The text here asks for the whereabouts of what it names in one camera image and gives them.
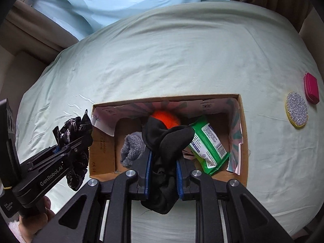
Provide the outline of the left hand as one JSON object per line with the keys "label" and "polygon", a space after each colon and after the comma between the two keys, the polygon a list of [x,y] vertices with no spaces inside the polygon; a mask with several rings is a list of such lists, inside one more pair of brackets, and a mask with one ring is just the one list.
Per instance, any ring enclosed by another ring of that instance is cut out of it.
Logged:
{"label": "left hand", "polygon": [[43,197],[45,213],[40,213],[32,217],[19,217],[19,231],[25,242],[32,242],[35,234],[41,230],[54,216],[55,213],[50,209],[51,201],[47,196]]}

